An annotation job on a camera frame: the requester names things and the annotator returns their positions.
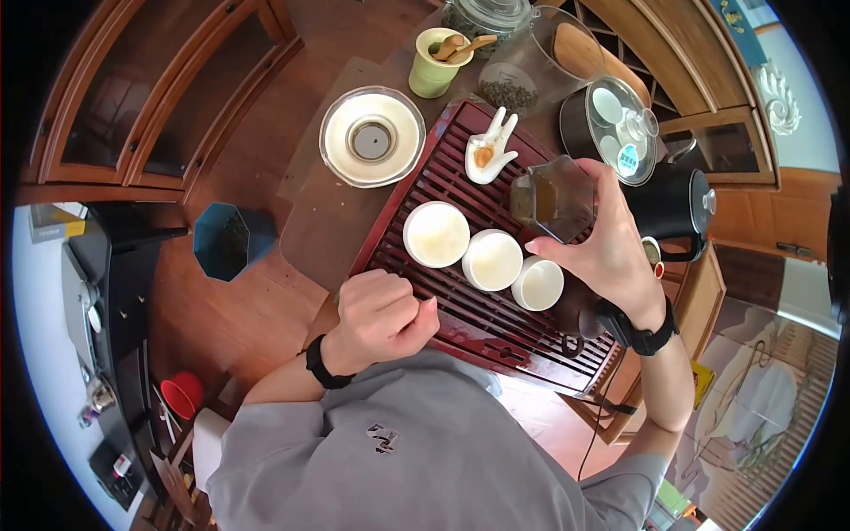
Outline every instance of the white ceramic hand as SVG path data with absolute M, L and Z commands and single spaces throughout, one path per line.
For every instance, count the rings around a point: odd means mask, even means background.
M 511 115 L 503 126 L 502 120 L 505 119 L 505 114 L 505 108 L 499 107 L 496 115 L 493 116 L 493 121 L 490 122 L 490 127 L 487 128 L 487 133 L 469 137 L 465 166 L 469 179 L 476 184 L 492 183 L 502 168 L 519 155 L 516 151 L 505 153 L 507 140 L 513 133 L 519 119 L 517 115 Z M 492 150 L 492 157 L 484 167 L 480 167 L 475 160 L 476 152 L 482 148 Z

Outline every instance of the sticker label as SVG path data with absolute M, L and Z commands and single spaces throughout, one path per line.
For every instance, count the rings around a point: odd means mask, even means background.
M 638 170 L 638 150 L 635 144 L 626 144 L 617 155 L 617 171 L 623 177 L 631 177 Z

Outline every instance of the glass lid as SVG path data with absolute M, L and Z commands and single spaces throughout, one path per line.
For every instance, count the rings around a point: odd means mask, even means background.
M 456 0 L 482 25 L 512 30 L 531 10 L 527 0 Z
M 655 167 L 658 120 L 623 81 L 602 76 L 587 87 L 586 110 L 602 160 L 624 184 L 639 186 Z

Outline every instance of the kettle lid knob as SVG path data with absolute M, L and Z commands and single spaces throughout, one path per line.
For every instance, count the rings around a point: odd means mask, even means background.
M 702 196 L 702 207 L 712 216 L 717 213 L 717 193 L 713 188 L 709 189 L 708 193 Z

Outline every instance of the wooden floor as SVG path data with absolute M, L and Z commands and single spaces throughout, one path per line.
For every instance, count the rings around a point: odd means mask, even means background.
M 196 185 L 183 215 L 194 222 L 212 201 L 261 208 L 282 228 L 292 205 L 276 196 L 303 130 L 352 56 L 381 64 L 434 6 L 428 0 L 311 0 L 290 3 L 305 46 L 272 80 L 215 163 Z M 157 380 L 193 370 L 210 382 L 223 370 L 250 387 L 295 355 L 327 292 L 302 276 L 277 249 L 229 284 L 204 276 L 191 238 L 162 246 L 150 330 Z M 503 403 L 571 473 L 592 436 L 557 396 L 508 382 Z M 585 476 L 622 452 L 599 441 Z

